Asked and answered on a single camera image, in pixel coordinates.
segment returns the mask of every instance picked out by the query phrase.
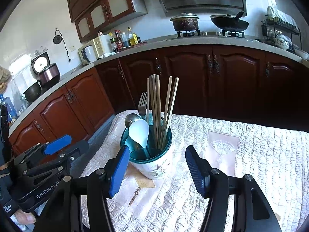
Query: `gas burner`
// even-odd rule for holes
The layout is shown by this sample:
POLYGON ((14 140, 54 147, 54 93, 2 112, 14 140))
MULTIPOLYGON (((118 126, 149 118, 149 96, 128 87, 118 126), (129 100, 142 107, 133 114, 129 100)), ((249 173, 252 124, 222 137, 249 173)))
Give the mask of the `gas burner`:
POLYGON ((231 36, 231 37, 239 37, 239 38, 245 38, 244 32, 226 32, 222 30, 223 36, 231 36))
POLYGON ((194 32, 177 32, 178 37, 186 37, 186 36, 200 36, 200 30, 194 32))

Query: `screw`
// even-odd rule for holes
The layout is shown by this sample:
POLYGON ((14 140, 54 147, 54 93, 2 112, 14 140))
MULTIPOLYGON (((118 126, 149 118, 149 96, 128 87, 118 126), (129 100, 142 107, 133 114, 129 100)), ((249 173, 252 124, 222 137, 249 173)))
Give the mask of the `screw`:
POLYGON ((102 175, 103 173, 105 173, 105 170, 103 168, 99 168, 98 170, 95 171, 96 174, 98 175, 102 175))
POLYGON ((220 170, 217 169, 217 168, 213 168, 213 169, 211 170, 211 172, 212 172, 213 174, 219 174, 219 173, 220 173, 220 170))
POLYGON ((246 175, 245 175, 245 178, 246 178, 246 180, 248 180, 248 181, 252 181, 252 180, 253 180, 253 177, 252 177, 251 175, 249 175, 249 174, 246 174, 246 175))
POLYGON ((64 182, 68 182, 68 181, 70 181, 70 180, 71 180, 71 177, 70 177, 69 175, 63 177, 63 181, 64 181, 64 182))

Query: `floor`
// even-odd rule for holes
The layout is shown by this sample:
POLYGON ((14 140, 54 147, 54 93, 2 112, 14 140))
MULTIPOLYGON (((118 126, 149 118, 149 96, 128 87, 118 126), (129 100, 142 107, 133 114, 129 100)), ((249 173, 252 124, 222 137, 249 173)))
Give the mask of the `floor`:
POLYGON ((112 115, 88 140, 89 150, 72 163, 70 175, 78 178, 103 144, 115 115, 112 115))

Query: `white bowl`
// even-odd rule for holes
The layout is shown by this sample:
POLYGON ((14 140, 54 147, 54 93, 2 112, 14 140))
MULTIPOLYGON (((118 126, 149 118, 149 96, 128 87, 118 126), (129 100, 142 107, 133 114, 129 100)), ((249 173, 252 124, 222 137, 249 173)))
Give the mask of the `white bowl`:
POLYGON ((287 50, 289 48, 289 43, 282 39, 275 38, 275 45, 283 50, 287 50))
POLYGON ((309 54, 305 51, 295 49, 295 53, 297 56, 300 56, 302 59, 307 60, 309 58, 309 54))

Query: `blue gripper pad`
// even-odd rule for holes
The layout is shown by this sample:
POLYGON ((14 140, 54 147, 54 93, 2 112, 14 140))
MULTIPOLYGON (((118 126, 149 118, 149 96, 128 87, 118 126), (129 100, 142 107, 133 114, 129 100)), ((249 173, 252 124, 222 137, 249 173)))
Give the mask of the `blue gripper pad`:
POLYGON ((116 164, 114 164, 114 171, 110 176, 109 195, 111 198, 113 198, 120 189, 123 177, 129 163, 129 158, 130 150, 129 147, 125 145, 119 150, 116 158, 114 159, 114 163, 116 164))
POLYGON ((185 157, 197 192, 200 193, 203 198, 207 198, 210 183, 209 173, 205 165, 207 161, 198 156, 193 146, 188 146, 186 148, 185 157))
POLYGON ((72 138, 70 135, 64 135, 63 137, 56 139, 55 141, 48 143, 44 153, 47 154, 54 154, 58 152, 60 149, 70 145, 72 142, 72 138))

